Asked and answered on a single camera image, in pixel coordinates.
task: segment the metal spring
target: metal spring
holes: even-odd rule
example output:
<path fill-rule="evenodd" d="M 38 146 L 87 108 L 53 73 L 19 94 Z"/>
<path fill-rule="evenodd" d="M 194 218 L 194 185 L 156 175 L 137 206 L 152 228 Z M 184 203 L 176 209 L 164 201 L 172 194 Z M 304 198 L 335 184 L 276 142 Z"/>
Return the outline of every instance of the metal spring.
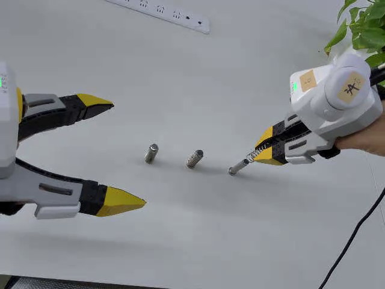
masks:
<path fill-rule="evenodd" d="M 154 162 L 155 156 L 158 153 L 159 147 L 153 143 L 150 145 L 149 150 L 144 157 L 144 160 L 147 164 L 152 164 Z"/>
<path fill-rule="evenodd" d="M 255 151 L 252 151 L 250 152 L 247 156 L 246 156 L 246 160 L 248 160 L 250 163 L 253 163 L 255 162 L 255 158 L 258 157 L 258 155 L 265 149 L 267 149 L 269 146 L 268 143 L 265 143 L 263 146 L 261 146 L 259 149 L 256 149 Z"/>
<path fill-rule="evenodd" d="M 192 156 L 190 156 L 186 162 L 186 166 L 189 169 L 193 169 L 196 164 L 203 158 L 203 151 L 202 150 L 197 150 L 193 153 Z"/>

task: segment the power outlet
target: power outlet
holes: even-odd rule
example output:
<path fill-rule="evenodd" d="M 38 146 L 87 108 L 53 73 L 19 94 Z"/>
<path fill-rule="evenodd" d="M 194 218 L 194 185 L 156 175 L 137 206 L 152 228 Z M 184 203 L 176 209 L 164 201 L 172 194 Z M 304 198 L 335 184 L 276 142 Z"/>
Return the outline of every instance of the power outlet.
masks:
<path fill-rule="evenodd" d="M 135 11 L 142 12 L 162 20 L 169 21 L 184 27 L 210 33 L 210 22 L 207 18 L 184 11 L 183 9 L 163 4 L 160 0 L 105 0 Z"/>

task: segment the white plastic housing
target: white plastic housing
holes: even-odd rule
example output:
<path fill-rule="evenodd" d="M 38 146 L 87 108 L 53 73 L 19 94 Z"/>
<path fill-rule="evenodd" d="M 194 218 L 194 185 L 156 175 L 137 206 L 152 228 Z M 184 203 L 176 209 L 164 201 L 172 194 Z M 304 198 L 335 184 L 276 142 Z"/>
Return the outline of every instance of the white plastic housing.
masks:
<path fill-rule="evenodd" d="M 365 60 L 354 54 L 341 56 L 335 64 L 294 73 L 292 110 L 325 140 L 359 131 L 383 111 L 377 91 L 370 87 L 370 73 Z"/>
<path fill-rule="evenodd" d="M 0 62 L 0 178 L 12 173 L 19 132 L 16 79 L 6 63 Z"/>

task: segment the metal rod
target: metal rod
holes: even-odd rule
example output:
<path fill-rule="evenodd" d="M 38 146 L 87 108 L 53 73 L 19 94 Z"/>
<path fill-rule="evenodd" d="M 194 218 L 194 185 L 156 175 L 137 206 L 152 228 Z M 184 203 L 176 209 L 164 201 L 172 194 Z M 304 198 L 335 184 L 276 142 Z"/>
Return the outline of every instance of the metal rod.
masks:
<path fill-rule="evenodd" d="M 244 160 L 240 161 L 238 164 L 236 164 L 235 166 L 229 167 L 229 169 L 227 171 L 230 175 L 233 176 L 236 173 L 238 173 L 241 169 L 243 169 L 245 166 L 247 166 L 248 164 L 250 164 L 250 162 L 247 159 L 244 159 Z"/>

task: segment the sticker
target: sticker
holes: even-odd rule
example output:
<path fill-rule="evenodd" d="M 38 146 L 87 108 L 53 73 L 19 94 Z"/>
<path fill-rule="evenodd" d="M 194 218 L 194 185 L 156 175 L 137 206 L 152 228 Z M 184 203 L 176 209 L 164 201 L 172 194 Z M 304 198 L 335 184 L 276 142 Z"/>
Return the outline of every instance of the sticker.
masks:
<path fill-rule="evenodd" d="M 364 83 L 365 78 L 361 74 L 353 71 L 352 73 L 350 73 L 348 80 L 345 82 L 340 92 L 338 93 L 338 98 L 341 101 L 350 104 L 356 97 Z"/>
<path fill-rule="evenodd" d="M 301 75 L 300 77 L 302 92 L 307 92 L 309 89 L 317 86 L 313 69 Z"/>

